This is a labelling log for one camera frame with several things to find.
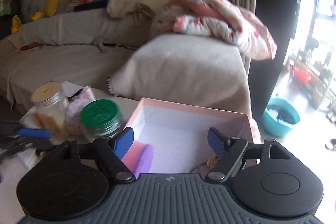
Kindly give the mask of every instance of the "floor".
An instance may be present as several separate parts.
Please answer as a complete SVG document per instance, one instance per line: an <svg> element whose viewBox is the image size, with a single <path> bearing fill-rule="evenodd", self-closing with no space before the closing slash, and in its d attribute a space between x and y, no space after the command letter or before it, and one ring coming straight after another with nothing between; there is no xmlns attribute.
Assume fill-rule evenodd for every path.
<svg viewBox="0 0 336 224"><path fill-rule="evenodd" d="M272 137L260 126L262 141L274 138L301 160L322 181L323 200L315 214L324 224L336 223L336 151L328 151L325 144L336 138L336 126L325 113L316 111L288 73L281 74L274 94L287 99L300 114L300 123L285 137Z"/></svg>

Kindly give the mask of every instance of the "round black pad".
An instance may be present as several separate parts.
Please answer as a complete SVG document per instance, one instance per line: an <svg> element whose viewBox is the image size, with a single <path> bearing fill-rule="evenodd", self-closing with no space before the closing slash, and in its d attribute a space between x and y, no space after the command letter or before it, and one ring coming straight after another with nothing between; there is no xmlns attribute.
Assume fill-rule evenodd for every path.
<svg viewBox="0 0 336 224"><path fill-rule="evenodd" d="M297 159L261 161L239 172L230 189L243 206L272 218L313 214L323 197L322 182Z"/></svg>
<svg viewBox="0 0 336 224"><path fill-rule="evenodd" d="M76 160L36 166L16 188L26 214L43 220L68 220L99 205L108 192L106 177Z"/></svg>

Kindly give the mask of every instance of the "pink floral fabric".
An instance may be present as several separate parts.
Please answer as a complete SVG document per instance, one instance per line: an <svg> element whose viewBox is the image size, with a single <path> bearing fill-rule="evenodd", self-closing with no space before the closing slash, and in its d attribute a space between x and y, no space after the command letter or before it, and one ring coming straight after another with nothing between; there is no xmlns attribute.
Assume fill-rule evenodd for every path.
<svg viewBox="0 0 336 224"><path fill-rule="evenodd" d="M151 38L167 32L216 37L255 60L274 59L277 51L267 27L228 0L171 0L153 19Z"/></svg>

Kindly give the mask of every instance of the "white jar lid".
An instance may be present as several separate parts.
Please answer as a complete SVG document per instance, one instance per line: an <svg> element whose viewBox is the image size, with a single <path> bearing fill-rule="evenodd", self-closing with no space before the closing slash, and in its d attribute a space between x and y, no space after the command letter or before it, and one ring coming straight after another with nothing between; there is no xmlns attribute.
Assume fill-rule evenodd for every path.
<svg viewBox="0 0 336 224"><path fill-rule="evenodd" d="M52 81L45 83L33 92L31 101L35 104L44 102L52 98L55 94L58 94L61 91L61 88L62 86L60 82Z"/></svg>

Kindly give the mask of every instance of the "yellow stuffed toy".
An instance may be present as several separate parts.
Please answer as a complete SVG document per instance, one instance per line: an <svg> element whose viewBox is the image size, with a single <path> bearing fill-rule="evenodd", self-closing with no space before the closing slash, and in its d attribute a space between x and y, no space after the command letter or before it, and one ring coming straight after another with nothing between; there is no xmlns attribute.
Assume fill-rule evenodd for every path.
<svg viewBox="0 0 336 224"><path fill-rule="evenodd" d="M35 21L35 20L38 20L38 19L40 19L40 18L42 18L42 17L44 17L44 13L43 13L43 12L36 12L36 13L34 13L34 14L32 14L32 15L30 16L30 19L31 19L32 21Z"/></svg>
<svg viewBox="0 0 336 224"><path fill-rule="evenodd" d="M19 31L20 26L22 25L21 20L18 16L12 18L12 27L10 29L11 33L16 33Z"/></svg>

